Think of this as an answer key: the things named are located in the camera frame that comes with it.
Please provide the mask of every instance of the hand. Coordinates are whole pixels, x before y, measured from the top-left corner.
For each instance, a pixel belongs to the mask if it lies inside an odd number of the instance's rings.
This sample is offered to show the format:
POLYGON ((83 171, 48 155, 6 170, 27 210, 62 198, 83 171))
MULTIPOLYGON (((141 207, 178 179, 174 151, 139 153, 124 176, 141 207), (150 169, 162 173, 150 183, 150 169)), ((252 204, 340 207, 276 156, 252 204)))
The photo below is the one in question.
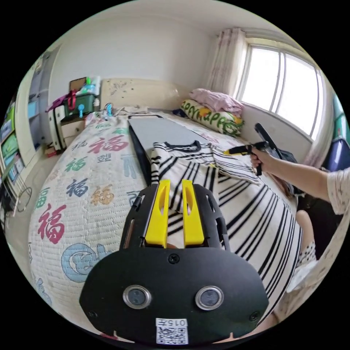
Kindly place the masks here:
POLYGON ((273 173, 273 161, 275 158, 269 153, 259 151, 256 148, 253 148, 252 152, 254 153, 250 155, 252 166, 257 168, 261 164, 261 171, 273 173))

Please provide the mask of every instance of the qr code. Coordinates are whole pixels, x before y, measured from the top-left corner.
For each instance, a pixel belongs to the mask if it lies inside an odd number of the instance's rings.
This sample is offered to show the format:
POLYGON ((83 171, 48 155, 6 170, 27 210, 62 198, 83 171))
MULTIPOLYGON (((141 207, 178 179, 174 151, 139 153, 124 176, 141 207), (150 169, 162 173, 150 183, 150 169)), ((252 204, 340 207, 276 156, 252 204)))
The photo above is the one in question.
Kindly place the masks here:
POLYGON ((187 327, 157 327, 157 344, 188 344, 187 327))

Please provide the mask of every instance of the white curtain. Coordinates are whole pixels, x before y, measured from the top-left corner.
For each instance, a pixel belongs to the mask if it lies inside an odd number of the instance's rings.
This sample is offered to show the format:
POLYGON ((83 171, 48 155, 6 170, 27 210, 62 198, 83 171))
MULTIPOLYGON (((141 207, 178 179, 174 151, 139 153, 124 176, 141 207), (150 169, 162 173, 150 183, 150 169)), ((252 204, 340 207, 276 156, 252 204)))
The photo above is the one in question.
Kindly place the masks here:
POLYGON ((321 72, 321 78, 323 82, 323 106, 321 124, 315 141, 313 142, 310 151, 308 152, 304 164, 310 165, 319 169, 325 161, 329 148, 333 139, 334 132, 334 108, 333 97, 334 91, 321 72))
POLYGON ((239 28, 223 30, 215 42, 215 53, 204 88, 233 96, 240 81, 240 71, 247 43, 239 28))

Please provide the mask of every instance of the headboard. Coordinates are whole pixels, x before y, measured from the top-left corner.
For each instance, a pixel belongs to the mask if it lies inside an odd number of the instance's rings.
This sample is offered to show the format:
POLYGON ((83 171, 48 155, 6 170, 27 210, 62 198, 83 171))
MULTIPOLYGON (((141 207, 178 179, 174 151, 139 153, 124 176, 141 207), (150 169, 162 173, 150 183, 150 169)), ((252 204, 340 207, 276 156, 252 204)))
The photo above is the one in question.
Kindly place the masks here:
POLYGON ((167 81, 108 78, 101 84, 100 106, 112 103, 114 108, 144 106, 152 109, 180 108, 191 90, 167 81))

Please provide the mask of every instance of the window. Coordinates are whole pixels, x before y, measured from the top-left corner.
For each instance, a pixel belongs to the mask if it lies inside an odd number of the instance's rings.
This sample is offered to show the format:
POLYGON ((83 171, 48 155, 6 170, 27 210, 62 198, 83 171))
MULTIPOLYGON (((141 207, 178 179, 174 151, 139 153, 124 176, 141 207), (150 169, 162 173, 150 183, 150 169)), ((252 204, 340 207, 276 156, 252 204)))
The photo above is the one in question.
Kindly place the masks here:
POLYGON ((249 46, 241 93, 245 103, 277 114, 315 139, 323 89, 320 71, 287 51, 249 46))

